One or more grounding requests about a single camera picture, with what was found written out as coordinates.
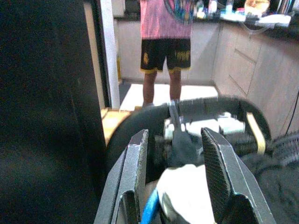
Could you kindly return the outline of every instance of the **floor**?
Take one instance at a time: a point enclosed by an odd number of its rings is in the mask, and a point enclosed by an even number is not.
[[[119,91],[120,91],[120,103],[122,104],[124,98],[126,97],[127,92],[129,91],[131,87],[131,83],[127,82],[121,82],[118,85]]]
[[[217,97],[218,93],[213,86],[183,85],[181,100]],[[169,85],[155,84],[154,105],[170,102]],[[142,106],[143,94],[142,84],[131,84],[129,91],[122,101],[120,110],[133,111],[135,106]]]

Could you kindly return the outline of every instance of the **countertop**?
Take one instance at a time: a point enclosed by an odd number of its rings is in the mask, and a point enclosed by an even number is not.
[[[126,14],[123,17],[114,17],[117,21],[140,21],[140,15],[139,14]],[[268,27],[266,31],[263,33],[271,36],[273,38],[279,38],[279,39],[292,39],[299,41],[299,14],[292,17],[291,22],[288,27],[280,26],[279,24],[276,24],[275,26],[267,26],[265,24],[264,26],[256,26],[255,22],[257,19],[250,19],[247,18],[246,21],[243,23],[247,27],[249,27],[252,30],[261,29],[262,27]],[[226,21],[221,19],[219,16],[214,16],[213,18],[208,19],[194,19],[194,23],[201,23],[201,22],[228,22],[228,23],[239,23],[237,21]]]

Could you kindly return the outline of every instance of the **black panel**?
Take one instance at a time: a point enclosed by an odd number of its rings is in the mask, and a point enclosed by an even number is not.
[[[132,136],[108,174],[94,224],[136,224],[145,206],[148,130]]]
[[[83,1],[0,9],[0,223],[92,223],[105,141]]]

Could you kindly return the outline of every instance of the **wire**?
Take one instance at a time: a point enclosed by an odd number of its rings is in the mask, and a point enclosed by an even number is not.
[[[140,224],[150,224],[158,212],[159,205],[158,190],[155,188],[146,202]]]
[[[297,98],[296,98],[296,103],[295,103],[295,106],[294,106],[293,114],[292,114],[292,117],[291,117],[289,126],[288,126],[288,128],[287,128],[287,130],[286,130],[286,132],[285,132],[285,135],[288,134],[289,129],[290,129],[290,126],[291,126],[291,123],[292,123],[292,121],[293,121],[293,118],[294,118],[294,115],[295,115],[295,112],[296,112],[296,108],[297,108],[298,98],[299,98],[299,90],[298,90],[298,93],[297,93]]]
[[[261,34],[269,29],[268,27],[263,27],[261,29],[254,30],[254,29],[249,29],[243,22],[239,22],[239,23],[240,23],[241,27],[249,33],[249,35]]]

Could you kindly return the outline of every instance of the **cabinet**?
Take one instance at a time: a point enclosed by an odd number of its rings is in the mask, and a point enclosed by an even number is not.
[[[277,137],[286,132],[298,92],[298,52],[297,42],[266,35],[250,38],[238,25],[222,24],[213,79],[221,94],[256,104]],[[299,122],[293,119],[295,129]]]
[[[292,108],[292,110],[289,113],[289,119],[291,119],[293,110],[294,110],[294,107]],[[295,114],[294,114],[294,117],[293,117],[293,120],[292,120],[292,123],[291,123],[288,133],[297,131],[298,127],[299,127],[299,106],[296,107]]]

